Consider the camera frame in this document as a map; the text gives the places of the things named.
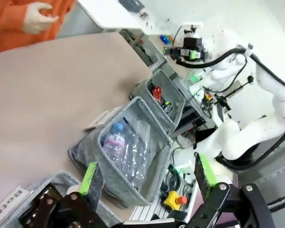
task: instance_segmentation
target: hand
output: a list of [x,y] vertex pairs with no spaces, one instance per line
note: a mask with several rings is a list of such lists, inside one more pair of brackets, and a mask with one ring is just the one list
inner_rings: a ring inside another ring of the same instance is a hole
[[34,2],[28,5],[27,13],[24,17],[22,30],[29,34],[38,34],[47,30],[53,23],[58,21],[59,16],[46,17],[40,14],[41,9],[52,9],[52,6],[43,2]]

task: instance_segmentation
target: gray fabric bin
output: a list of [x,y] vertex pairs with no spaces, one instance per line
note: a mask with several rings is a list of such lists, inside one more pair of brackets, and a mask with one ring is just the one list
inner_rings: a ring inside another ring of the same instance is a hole
[[[60,172],[54,175],[47,176],[38,180],[36,183],[29,185],[26,189],[28,191],[33,191],[32,194],[29,194],[25,201],[19,205],[16,211],[11,214],[8,218],[5,218],[0,227],[4,228],[22,228],[18,219],[19,217],[30,207],[31,201],[49,184],[52,183],[57,190],[64,196],[67,193],[69,187],[73,185],[80,184],[80,181],[77,180],[72,174],[68,172]],[[109,208],[99,201],[97,214],[101,219],[107,224],[108,227],[111,227],[117,223],[122,222],[117,216],[113,214]]]
[[[101,140],[112,125],[125,117],[129,123],[144,120],[151,126],[150,152],[154,153],[140,191],[136,190],[125,176],[113,165],[104,152]],[[69,149],[69,156],[76,167],[85,172],[91,162],[98,162],[104,176],[104,190],[112,202],[121,208],[151,205],[160,193],[160,187],[169,165],[171,140],[157,122],[154,114],[141,97],[127,104],[103,128],[96,128],[79,143]]]
[[[160,104],[155,100],[150,92],[150,83],[161,88],[161,96],[165,101],[171,102],[173,110],[166,114]],[[162,71],[156,71],[153,76],[136,86],[130,97],[140,96],[147,103],[154,113],[159,124],[168,135],[171,135],[179,125],[183,108],[185,106],[184,97],[175,87],[169,77]]]

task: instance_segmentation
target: screw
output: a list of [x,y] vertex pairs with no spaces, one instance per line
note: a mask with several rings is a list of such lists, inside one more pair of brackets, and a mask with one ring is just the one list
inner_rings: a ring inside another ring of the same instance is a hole
[[226,188],[227,188],[227,186],[225,184],[221,184],[219,186],[219,189],[221,189],[221,190],[226,190]]
[[76,200],[76,199],[77,199],[77,195],[72,194],[72,195],[71,195],[71,199],[72,199],[72,200]]
[[247,186],[246,186],[246,190],[247,190],[247,191],[252,191],[252,187],[251,187],[250,185],[247,185]]
[[48,205],[51,205],[52,203],[53,203],[53,200],[52,200],[52,199],[48,199],[48,200],[47,200],[47,204],[48,204]]

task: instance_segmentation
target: bottle label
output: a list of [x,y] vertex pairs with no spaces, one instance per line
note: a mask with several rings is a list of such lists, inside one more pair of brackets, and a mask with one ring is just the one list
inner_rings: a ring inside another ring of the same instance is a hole
[[121,135],[113,134],[113,135],[109,135],[105,139],[104,145],[106,144],[119,146],[123,150],[125,142],[124,142],[124,138]]

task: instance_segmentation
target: red tool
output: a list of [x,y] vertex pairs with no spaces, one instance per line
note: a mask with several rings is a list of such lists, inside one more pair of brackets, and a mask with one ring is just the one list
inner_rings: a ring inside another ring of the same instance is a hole
[[159,104],[161,104],[162,101],[162,89],[159,86],[154,86],[152,90],[153,97],[155,100],[158,101]]

